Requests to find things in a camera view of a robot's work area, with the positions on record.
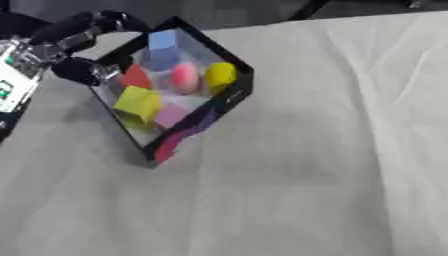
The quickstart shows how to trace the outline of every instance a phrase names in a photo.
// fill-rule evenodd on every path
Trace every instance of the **pink block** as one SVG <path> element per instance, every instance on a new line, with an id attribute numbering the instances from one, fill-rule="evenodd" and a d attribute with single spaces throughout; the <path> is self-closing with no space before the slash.
<path id="1" fill-rule="evenodd" d="M 170 129 L 189 114 L 189 111 L 174 103 L 165 104 L 158 112 L 154 122 L 164 129 Z"/>

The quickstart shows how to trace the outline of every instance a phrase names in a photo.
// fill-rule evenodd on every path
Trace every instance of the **yellow arch block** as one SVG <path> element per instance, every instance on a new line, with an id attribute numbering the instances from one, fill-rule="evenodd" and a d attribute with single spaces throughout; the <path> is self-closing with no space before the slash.
<path id="1" fill-rule="evenodd" d="M 131 128 L 141 128 L 152 123 L 162 108 L 162 103 L 158 92 L 130 85 L 113 108 L 118 111 L 125 124 Z"/>
<path id="2" fill-rule="evenodd" d="M 210 92 L 215 95 L 236 80 L 236 68 L 228 62 L 212 63 L 205 74 Z"/>

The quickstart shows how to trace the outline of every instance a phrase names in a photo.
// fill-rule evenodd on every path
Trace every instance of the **white tablecloth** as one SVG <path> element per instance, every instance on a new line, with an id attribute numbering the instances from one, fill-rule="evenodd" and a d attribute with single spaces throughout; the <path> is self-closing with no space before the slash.
<path id="1" fill-rule="evenodd" d="M 448 255 L 447 27 L 209 32 L 255 93 L 154 170 L 88 89 L 49 75 L 0 147 L 0 255 Z"/>

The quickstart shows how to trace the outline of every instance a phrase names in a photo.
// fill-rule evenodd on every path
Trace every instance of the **robotic hand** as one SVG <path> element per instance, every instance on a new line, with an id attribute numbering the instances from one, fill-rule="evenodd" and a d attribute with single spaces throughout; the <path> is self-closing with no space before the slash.
<path id="1" fill-rule="evenodd" d="M 150 29 L 134 17 L 114 11 L 81 13 L 57 24 L 16 14 L 2 15 L 0 24 L 5 24 L 2 18 L 17 19 L 23 28 L 17 31 L 0 28 L 3 39 L 0 40 L 0 143 L 11 134 L 26 111 L 30 97 L 48 69 L 64 79 L 99 86 L 125 72 L 133 62 L 132 57 L 97 63 L 73 54 L 95 46 L 101 34 L 147 33 Z"/>

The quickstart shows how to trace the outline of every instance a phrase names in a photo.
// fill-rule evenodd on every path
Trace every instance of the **colorful pattern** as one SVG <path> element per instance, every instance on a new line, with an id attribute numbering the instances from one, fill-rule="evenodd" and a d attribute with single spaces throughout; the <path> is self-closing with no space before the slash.
<path id="1" fill-rule="evenodd" d="M 182 140 L 207 130 L 207 128 L 209 128 L 216 121 L 216 119 L 217 115 L 215 111 L 211 110 L 205 116 L 202 122 L 199 123 L 198 125 L 169 136 L 165 140 L 165 142 L 160 146 L 160 148 L 156 151 L 155 153 L 156 162 L 159 164 L 165 162 L 168 158 L 170 158 L 173 155 L 174 150 L 177 148 L 179 143 L 182 142 Z"/>

